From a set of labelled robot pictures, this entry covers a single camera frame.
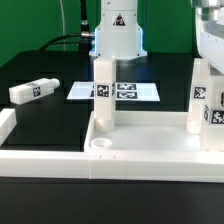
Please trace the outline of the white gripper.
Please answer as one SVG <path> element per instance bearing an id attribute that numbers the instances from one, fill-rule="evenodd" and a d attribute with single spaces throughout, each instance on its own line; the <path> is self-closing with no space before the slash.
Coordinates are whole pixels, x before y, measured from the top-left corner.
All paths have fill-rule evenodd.
<path id="1" fill-rule="evenodd" d="M 191 0 L 199 55 L 224 75 L 224 0 Z"/>

